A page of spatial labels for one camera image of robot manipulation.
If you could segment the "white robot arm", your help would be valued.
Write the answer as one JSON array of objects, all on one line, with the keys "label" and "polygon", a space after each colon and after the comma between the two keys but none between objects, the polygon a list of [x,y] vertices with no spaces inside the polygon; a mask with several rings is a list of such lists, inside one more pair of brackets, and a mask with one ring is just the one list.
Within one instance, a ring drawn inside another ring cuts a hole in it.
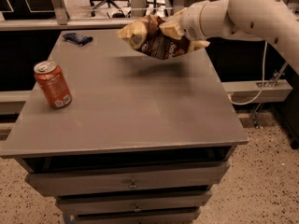
[{"label": "white robot arm", "polygon": [[299,74],[299,20],[282,0],[206,0],[188,7],[179,25],[191,41],[264,40]]}]

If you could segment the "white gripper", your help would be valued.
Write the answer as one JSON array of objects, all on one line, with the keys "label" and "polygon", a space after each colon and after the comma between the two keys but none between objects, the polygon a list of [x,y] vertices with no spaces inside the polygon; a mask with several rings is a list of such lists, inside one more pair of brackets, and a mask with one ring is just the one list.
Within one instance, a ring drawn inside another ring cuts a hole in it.
[{"label": "white gripper", "polygon": [[206,40],[201,28],[201,13],[208,0],[197,2],[188,7],[179,19],[179,25],[185,36],[191,41]]}]

